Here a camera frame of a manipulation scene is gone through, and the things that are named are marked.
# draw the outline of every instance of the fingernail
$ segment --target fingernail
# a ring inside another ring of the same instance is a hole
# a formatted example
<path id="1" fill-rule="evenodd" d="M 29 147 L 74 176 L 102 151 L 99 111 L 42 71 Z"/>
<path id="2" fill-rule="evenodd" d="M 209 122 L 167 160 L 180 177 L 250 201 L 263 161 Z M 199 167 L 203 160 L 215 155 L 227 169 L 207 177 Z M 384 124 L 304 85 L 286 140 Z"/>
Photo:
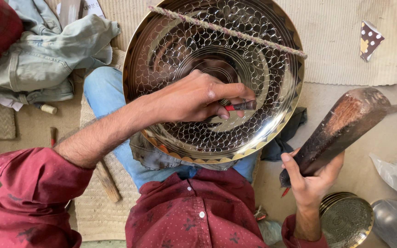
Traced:
<path id="1" fill-rule="evenodd" d="M 287 161 L 290 161 L 290 156 L 289 156 L 289 154 L 287 154 L 287 153 L 283 153 L 283 154 L 281 155 L 281 159 L 282 159 L 284 162 L 287 162 Z"/>

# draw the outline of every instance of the shirt cuff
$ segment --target shirt cuff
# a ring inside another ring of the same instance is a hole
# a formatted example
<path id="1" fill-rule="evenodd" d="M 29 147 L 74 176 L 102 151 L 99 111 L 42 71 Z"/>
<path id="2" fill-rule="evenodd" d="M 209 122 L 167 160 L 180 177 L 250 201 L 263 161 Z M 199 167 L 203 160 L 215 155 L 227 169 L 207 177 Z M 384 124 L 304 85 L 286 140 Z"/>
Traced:
<path id="1" fill-rule="evenodd" d="M 318 241 L 307 241 L 302 239 L 297 239 L 294 237 L 293 233 L 295 231 L 296 215 L 292 214 L 288 216 L 283 223 L 281 228 L 281 235 L 286 247 L 289 248 L 329 248 L 327 244 L 326 237 L 321 233 L 321 238 Z"/>

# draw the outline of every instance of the hand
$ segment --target hand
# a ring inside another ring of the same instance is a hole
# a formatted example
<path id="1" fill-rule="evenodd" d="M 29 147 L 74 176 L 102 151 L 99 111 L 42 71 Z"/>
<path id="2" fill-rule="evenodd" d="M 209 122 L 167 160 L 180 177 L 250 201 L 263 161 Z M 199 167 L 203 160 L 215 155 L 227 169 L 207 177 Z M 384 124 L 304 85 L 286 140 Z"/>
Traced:
<path id="1" fill-rule="evenodd" d="M 255 93 L 242 83 L 224 84 L 217 78 L 194 70 L 183 79 L 163 89 L 143 96 L 151 103 L 155 122 L 202 121 L 211 115 L 229 118 L 229 112 L 219 99 L 228 99 L 232 104 L 255 100 Z M 243 110 L 237 115 L 244 116 Z"/>
<path id="2" fill-rule="evenodd" d="M 296 205 L 299 210 L 318 211 L 323 197 L 338 178 L 344 162 L 344 152 L 336 156 L 329 164 L 315 172 L 313 177 L 303 177 L 300 174 L 300 168 L 293 160 L 293 156 L 300 149 L 296 149 L 292 153 L 283 153 L 282 168 L 287 169 L 292 184 L 292 192 L 296 199 Z"/>

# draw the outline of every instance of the metal bowl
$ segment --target metal bowl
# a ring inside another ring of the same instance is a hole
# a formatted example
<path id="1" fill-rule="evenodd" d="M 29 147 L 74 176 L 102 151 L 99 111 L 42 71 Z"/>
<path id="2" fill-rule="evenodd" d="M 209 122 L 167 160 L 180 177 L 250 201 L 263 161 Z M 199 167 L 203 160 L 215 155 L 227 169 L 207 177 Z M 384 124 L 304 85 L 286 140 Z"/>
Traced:
<path id="1" fill-rule="evenodd" d="M 330 194 L 323 200 L 321 227 L 330 248 L 355 248 L 371 231 L 374 222 L 370 204 L 355 194 Z"/>
<path id="2" fill-rule="evenodd" d="M 159 7 L 295 49 L 295 26 L 271 0 L 165 0 Z M 257 110 L 228 120 L 152 125 L 143 135 L 165 153 L 195 163 L 223 163 L 263 147 L 292 116 L 303 84 L 304 60 L 296 55 L 218 31 L 150 13 L 128 46 L 123 75 L 127 103 L 155 92 L 194 69 L 224 83 L 241 82 L 257 97 Z"/>

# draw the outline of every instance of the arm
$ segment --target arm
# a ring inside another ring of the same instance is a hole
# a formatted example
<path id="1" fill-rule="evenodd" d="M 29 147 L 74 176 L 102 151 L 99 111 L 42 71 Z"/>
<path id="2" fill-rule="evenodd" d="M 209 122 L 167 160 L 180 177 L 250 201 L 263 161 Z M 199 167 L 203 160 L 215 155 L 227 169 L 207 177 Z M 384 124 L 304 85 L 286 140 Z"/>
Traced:
<path id="1" fill-rule="evenodd" d="M 286 245 L 291 248 L 327 248 L 328 244 L 321 232 L 319 207 L 323 197 L 338 178 L 344 161 L 344 152 L 317 171 L 313 177 L 304 178 L 292 158 L 298 150 L 281 155 L 282 167 L 289 172 L 297 206 L 296 214 L 285 220 L 281 234 Z"/>
<path id="2" fill-rule="evenodd" d="M 216 101 L 255 99 L 243 84 L 223 84 L 194 71 L 94 122 L 54 149 L 33 148 L 0 155 L 0 247 L 79 247 L 66 202 L 80 196 L 97 161 L 132 134 L 159 122 L 227 119 Z"/>
<path id="3" fill-rule="evenodd" d="M 254 100 L 252 90 L 241 83 L 223 84 L 194 70 L 190 75 L 155 93 L 142 96 L 96 121 L 58 144 L 55 151 L 74 165 L 94 168 L 104 155 L 131 135 L 155 123 L 202 121 L 211 115 L 229 118 L 229 112 L 216 101 L 241 103 Z M 237 111 L 242 117 L 243 110 Z"/>

